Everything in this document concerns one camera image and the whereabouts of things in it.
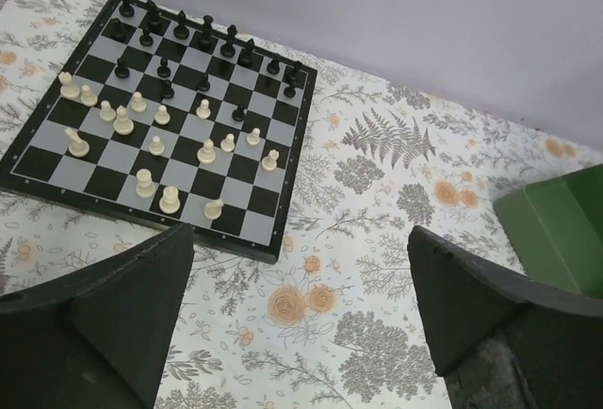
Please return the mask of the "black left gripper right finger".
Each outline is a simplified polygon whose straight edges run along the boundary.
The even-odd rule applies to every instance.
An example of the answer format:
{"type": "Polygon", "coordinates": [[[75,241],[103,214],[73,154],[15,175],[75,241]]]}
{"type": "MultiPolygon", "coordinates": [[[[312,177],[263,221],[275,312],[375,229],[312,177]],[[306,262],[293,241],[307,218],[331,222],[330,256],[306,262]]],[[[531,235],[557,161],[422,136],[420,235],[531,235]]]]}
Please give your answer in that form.
{"type": "Polygon", "coordinates": [[[407,249],[452,407],[601,407],[601,300],[536,282],[422,226],[407,249]]]}

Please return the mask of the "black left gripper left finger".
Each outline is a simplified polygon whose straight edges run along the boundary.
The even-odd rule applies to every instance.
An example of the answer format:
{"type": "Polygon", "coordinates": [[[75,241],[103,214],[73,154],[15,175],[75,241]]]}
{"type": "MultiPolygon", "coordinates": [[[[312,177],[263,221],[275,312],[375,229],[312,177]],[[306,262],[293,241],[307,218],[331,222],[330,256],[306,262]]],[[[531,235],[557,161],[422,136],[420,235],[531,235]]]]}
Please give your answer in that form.
{"type": "Polygon", "coordinates": [[[153,407],[193,256],[179,224],[2,296],[2,407],[153,407]]]}

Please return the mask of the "black and grey chessboard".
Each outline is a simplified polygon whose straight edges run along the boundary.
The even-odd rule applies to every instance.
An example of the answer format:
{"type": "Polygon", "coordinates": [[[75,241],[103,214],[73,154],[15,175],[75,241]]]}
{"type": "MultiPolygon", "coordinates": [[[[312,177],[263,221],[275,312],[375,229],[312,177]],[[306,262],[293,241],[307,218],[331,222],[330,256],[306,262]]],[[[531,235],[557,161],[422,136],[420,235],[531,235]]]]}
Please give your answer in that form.
{"type": "Polygon", "coordinates": [[[317,71],[158,8],[108,0],[1,161],[4,189],[273,264],[317,71]]]}

